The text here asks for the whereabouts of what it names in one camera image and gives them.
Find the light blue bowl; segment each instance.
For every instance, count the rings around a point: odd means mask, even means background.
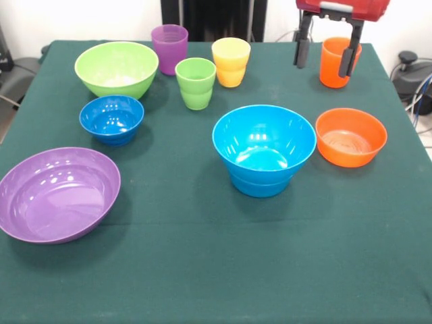
[[[144,107],[128,96],[99,97],[82,108],[81,126],[110,146],[129,143],[144,119]]]
[[[215,124],[212,136],[232,184],[253,197],[282,192],[317,145],[304,117],[272,105],[230,111]]]

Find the purple cup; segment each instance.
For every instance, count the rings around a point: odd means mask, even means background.
[[[176,65],[188,55],[188,31],[178,25],[162,25],[151,32],[159,58],[159,69],[168,76],[176,74]]]

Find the bowl rim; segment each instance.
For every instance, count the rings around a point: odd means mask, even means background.
[[[137,103],[139,104],[139,106],[141,107],[141,109],[142,109],[142,115],[141,115],[140,120],[138,120],[138,121],[135,123],[135,125],[133,125],[133,126],[132,126],[130,129],[128,129],[126,132],[118,132],[118,133],[112,133],[112,134],[102,134],[102,133],[94,132],[94,131],[92,131],[90,128],[87,128],[87,127],[82,123],[82,120],[81,120],[81,116],[82,116],[82,114],[84,113],[84,110],[85,110],[85,109],[86,109],[90,104],[92,104],[92,103],[95,102],[95,101],[101,101],[101,100],[103,100],[103,99],[108,99],[108,98],[112,98],[112,97],[121,97],[121,98],[131,99],[132,101],[137,102]],[[83,128],[84,128],[87,132],[89,132],[90,134],[95,135],[95,136],[110,137],[110,136],[119,136],[119,135],[122,135],[122,134],[127,134],[127,133],[131,132],[132,130],[135,130],[135,129],[136,129],[136,128],[137,128],[137,127],[142,123],[142,121],[143,121],[143,119],[144,119],[144,114],[145,114],[144,105],[143,105],[139,100],[135,99],[134,97],[130,97],[130,96],[122,95],[122,94],[110,94],[110,95],[108,95],[108,96],[102,96],[102,97],[95,98],[95,99],[93,99],[92,101],[89,101],[87,104],[85,104],[85,106],[83,106],[83,108],[81,108],[81,112],[80,112],[80,114],[79,114],[79,116],[78,116],[78,119],[80,120],[81,127],[83,127]]]
[[[385,138],[384,138],[383,143],[382,143],[378,148],[376,148],[375,150],[369,151],[369,152],[367,152],[367,153],[349,153],[349,152],[346,152],[346,151],[342,151],[342,150],[340,150],[340,149],[338,149],[338,148],[335,148],[335,147],[332,146],[332,145],[327,144],[327,143],[323,140],[323,137],[322,137],[322,135],[320,134],[320,132],[318,132],[318,123],[319,123],[320,119],[321,119],[323,116],[326,116],[326,115],[328,115],[329,113],[333,113],[333,112],[335,112],[335,111],[355,111],[356,113],[361,113],[361,114],[366,115],[367,117],[369,117],[369,118],[375,120],[375,121],[378,123],[378,125],[381,126],[381,129],[384,131]],[[319,140],[320,140],[324,145],[326,145],[326,146],[328,146],[328,147],[331,147],[332,150],[335,150],[335,151],[337,151],[337,152],[339,152],[339,153],[343,153],[343,154],[346,154],[346,155],[357,156],[357,157],[362,157],[362,156],[372,155],[372,154],[376,154],[376,153],[378,153],[378,152],[379,152],[379,151],[380,151],[380,150],[385,146],[385,144],[387,143],[387,139],[388,139],[387,129],[385,128],[385,126],[384,126],[384,124],[382,123],[381,120],[379,120],[378,118],[376,118],[374,115],[372,115],[372,114],[370,114],[370,113],[367,113],[366,111],[363,111],[363,110],[360,110],[360,109],[355,109],[355,108],[347,108],[347,107],[337,107],[337,108],[328,109],[328,110],[324,111],[322,114],[320,114],[320,115],[318,116],[316,122],[315,122],[315,132],[316,132],[316,134],[317,134],[317,138],[319,138]]]
[[[271,108],[276,108],[276,109],[282,109],[282,110],[287,111],[287,112],[289,112],[289,113],[291,113],[293,115],[296,115],[296,116],[300,117],[302,120],[304,120],[306,122],[306,124],[309,126],[309,128],[312,130],[312,133],[314,134],[314,136],[313,136],[314,142],[313,142],[312,148],[310,150],[310,153],[305,158],[303,158],[302,160],[300,160],[299,162],[297,162],[296,164],[289,165],[286,168],[276,169],[276,170],[260,170],[260,169],[254,169],[254,168],[251,168],[251,167],[244,167],[242,165],[239,165],[239,164],[234,163],[233,161],[230,161],[229,159],[227,159],[221,153],[221,151],[217,148],[217,146],[216,146],[216,143],[215,143],[215,130],[216,130],[216,127],[219,125],[219,123],[221,122],[221,120],[225,119],[228,115],[230,115],[230,114],[232,114],[234,112],[237,112],[239,110],[247,109],[247,108],[250,108],[250,107],[267,107],[267,108],[271,107]],[[213,131],[211,132],[211,138],[212,138],[212,141],[213,141],[213,146],[215,147],[217,153],[225,161],[227,161],[228,163],[230,163],[232,165],[235,165],[236,167],[241,167],[242,169],[246,169],[246,170],[250,170],[250,171],[259,171],[259,172],[281,172],[281,171],[286,171],[286,170],[290,170],[290,169],[293,169],[295,167],[298,167],[299,165],[302,165],[304,162],[306,162],[311,157],[311,155],[314,153],[314,151],[315,151],[315,149],[317,147],[317,134],[315,132],[315,129],[313,128],[312,124],[304,116],[302,116],[299,113],[296,113],[295,111],[292,111],[291,109],[285,108],[285,107],[281,107],[281,106],[277,106],[277,105],[266,105],[266,104],[247,105],[247,106],[239,107],[239,108],[233,109],[231,111],[228,111],[226,114],[224,114],[222,117],[220,117],[218,119],[218,121],[216,122],[216,124],[213,126]]]
[[[62,236],[60,238],[56,238],[53,240],[28,240],[25,239],[23,237],[19,237],[17,235],[13,235],[11,234],[7,229],[5,229],[1,224],[0,224],[0,229],[5,232],[8,236],[11,236],[12,238],[15,238],[16,240],[20,240],[23,242],[28,242],[28,243],[34,243],[34,244],[54,244],[57,242],[67,242],[66,240],[68,238],[72,238],[75,235],[85,232],[86,230],[88,230],[89,228],[92,228],[93,226],[95,226],[98,222],[100,222],[109,212],[109,210],[112,208],[112,206],[114,205],[114,203],[116,202],[118,195],[120,193],[120,188],[122,186],[122,176],[120,173],[120,170],[118,168],[118,166],[115,164],[115,162],[108,157],[107,155],[98,152],[96,150],[93,150],[91,148],[86,148],[86,147],[79,147],[79,146],[63,146],[63,147],[56,147],[56,148],[51,148],[49,150],[45,150],[36,154],[33,154],[27,158],[25,158],[24,160],[22,160],[21,162],[19,162],[18,164],[16,164],[14,167],[12,167],[4,176],[3,178],[0,180],[0,187],[1,185],[4,183],[4,181],[9,177],[9,175],[14,172],[16,169],[18,169],[19,167],[21,167],[23,164],[25,164],[26,162],[28,162],[29,160],[39,156],[39,155],[45,155],[47,153],[50,152],[54,152],[54,151],[68,151],[68,150],[79,150],[79,151],[87,151],[96,155],[101,156],[102,158],[108,160],[108,162],[110,162],[112,164],[112,166],[114,166],[114,170],[116,172],[116,176],[118,178],[118,186],[117,188],[115,188],[114,193],[113,193],[113,200],[103,209],[103,212],[100,213],[100,215],[90,224],[88,224],[85,228],[74,232],[72,234],[68,234],[66,236]]]
[[[153,55],[153,57],[156,57],[155,68],[152,70],[152,72],[148,76],[146,76],[145,78],[139,79],[139,81],[136,81],[134,83],[127,84],[127,85],[124,85],[124,86],[101,86],[100,84],[95,84],[95,83],[87,81],[86,78],[84,78],[81,74],[78,73],[78,62],[82,59],[82,57],[87,52],[92,51],[92,50],[94,50],[94,49],[96,49],[98,47],[105,47],[105,46],[111,46],[113,44],[124,44],[124,43],[135,45],[135,46],[139,46],[139,47],[144,47],[145,49],[149,49],[150,53]],[[150,48],[150,47],[148,47],[148,46],[146,46],[144,44],[141,44],[141,43],[138,43],[138,42],[132,42],[132,41],[129,41],[129,40],[108,40],[108,41],[105,41],[102,44],[98,44],[98,45],[92,46],[91,48],[86,49],[84,52],[82,52],[76,58],[76,60],[75,60],[74,71],[75,71],[75,74],[77,75],[77,77],[79,77],[79,79],[81,79],[81,81],[83,81],[83,82],[85,82],[85,83],[87,83],[87,84],[89,84],[91,86],[98,86],[100,88],[112,89],[112,88],[125,88],[127,86],[133,86],[134,84],[138,84],[140,82],[143,82],[143,81],[147,80],[148,78],[150,78],[153,74],[155,74],[158,67],[159,67],[159,57],[157,56],[156,52],[152,48]]]

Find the black object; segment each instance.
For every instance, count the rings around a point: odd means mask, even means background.
[[[12,59],[0,27],[0,95],[21,103],[39,67],[38,59],[33,57]],[[0,113],[5,114],[10,109],[17,110],[18,106],[0,99]]]
[[[410,104],[421,82],[432,74],[432,61],[417,62],[417,54],[412,51],[399,53],[402,65],[392,74],[393,85],[402,102]],[[414,112],[427,115],[432,112],[432,87],[429,86],[423,98],[414,106]]]
[[[320,13],[303,11],[300,32],[295,35],[294,39],[297,42],[294,65],[297,65],[297,67],[300,69],[306,66],[306,60],[308,57],[310,44],[310,41],[308,39],[308,31],[313,16],[319,16],[320,18],[329,18],[330,20],[335,21],[345,20],[347,23],[352,25],[350,46],[345,49],[339,68],[339,76],[341,78],[351,76],[352,67],[354,66],[354,62],[356,59],[357,47],[360,42],[364,22],[362,20],[353,19],[351,13],[348,12],[330,9],[322,9]]]
[[[403,64],[414,63],[419,57],[412,51],[402,51],[399,53],[399,59]]]
[[[0,71],[8,72],[14,67],[11,52],[7,47],[3,31],[0,28]]]
[[[192,42],[211,42],[227,36],[254,42],[264,39],[267,0],[161,0],[161,9],[162,23],[181,24]]]

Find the table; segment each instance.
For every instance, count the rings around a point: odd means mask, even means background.
[[[84,146],[119,166],[118,200],[98,228],[56,246],[0,234],[4,323],[422,323],[432,321],[432,164],[370,44],[349,85],[318,79],[320,44],[252,44],[242,85],[216,84],[189,111],[157,73],[127,146],[99,144],[78,114],[94,98],[74,61],[100,41],[55,41],[0,147],[0,176],[22,159]],[[189,56],[211,58],[209,43]],[[266,103],[309,121],[332,107],[378,117],[388,142],[343,169],[316,151],[273,198],[240,194],[212,147],[227,111]]]

